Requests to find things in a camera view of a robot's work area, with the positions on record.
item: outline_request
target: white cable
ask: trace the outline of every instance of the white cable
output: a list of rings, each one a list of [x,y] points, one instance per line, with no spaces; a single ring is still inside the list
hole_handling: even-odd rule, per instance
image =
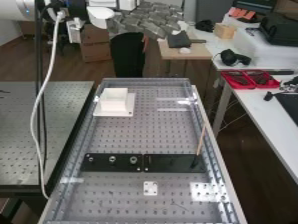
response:
[[[36,97],[36,101],[34,101],[34,106],[33,106],[33,110],[32,110],[32,114],[30,114],[30,135],[34,141],[34,145],[36,145],[36,152],[37,152],[37,158],[38,158],[38,166],[40,166],[40,180],[41,180],[41,191],[42,191],[42,195],[46,199],[49,199],[46,193],[45,193],[45,188],[44,188],[44,169],[42,169],[42,159],[41,159],[41,152],[40,152],[40,145],[38,145],[38,141],[34,135],[34,116],[36,116],[36,110],[40,104],[40,99],[41,96],[44,94],[44,90],[45,87],[48,85],[49,82],[49,78],[52,75],[52,71],[53,71],[53,63],[54,63],[54,57],[56,57],[56,45],[57,45],[57,36],[58,36],[58,23],[62,20],[62,18],[65,17],[63,12],[58,12],[57,13],[57,19],[54,22],[54,30],[53,30],[53,46],[52,46],[52,55],[50,55],[50,62],[49,62],[49,68],[48,68],[48,73],[45,76],[45,80],[44,80],[44,84],[41,86],[40,92],[37,94]]]

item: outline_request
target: white block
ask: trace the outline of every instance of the white block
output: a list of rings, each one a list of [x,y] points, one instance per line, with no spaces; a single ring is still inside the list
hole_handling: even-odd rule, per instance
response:
[[[101,111],[122,112],[126,111],[126,88],[105,88],[99,96]]]

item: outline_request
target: black metal bracket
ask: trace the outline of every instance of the black metal bracket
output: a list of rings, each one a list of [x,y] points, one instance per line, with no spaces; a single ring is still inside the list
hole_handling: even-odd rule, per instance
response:
[[[81,165],[83,172],[141,172],[141,154],[86,153]]]
[[[143,172],[147,173],[205,173],[201,156],[193,154],[146,154]]]
[[[86,153],[82,172],[205,173],[201,156],[194,154]]]

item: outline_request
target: small white block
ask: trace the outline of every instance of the small white block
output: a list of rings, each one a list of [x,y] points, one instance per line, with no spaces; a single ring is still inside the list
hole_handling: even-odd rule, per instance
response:
[[[145,196],[157,196],[158,195],[158,184],[155,181],[143,182],[143,195]]]

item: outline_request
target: metal table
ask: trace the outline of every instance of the metal table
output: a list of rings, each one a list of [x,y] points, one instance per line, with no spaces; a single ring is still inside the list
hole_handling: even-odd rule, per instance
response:
[[[93,82],[50,82],[45,91],[48,158],[45,183],[56,184],[61,159],[82,116]],[[40,195],[37,155],[29,132],[34,100],[33,82],[1,82],[0,90],[0,196]]]
[[[189,80],[105,79],[95,96],[106,87],[135,93],[134,116],[93,117],[94,100],[40,224],[246,223]],[[81,171],[89,153],[194,154],[203,122],[206,172]],[[146,181],[158,183],[155,196],[145,194]]]

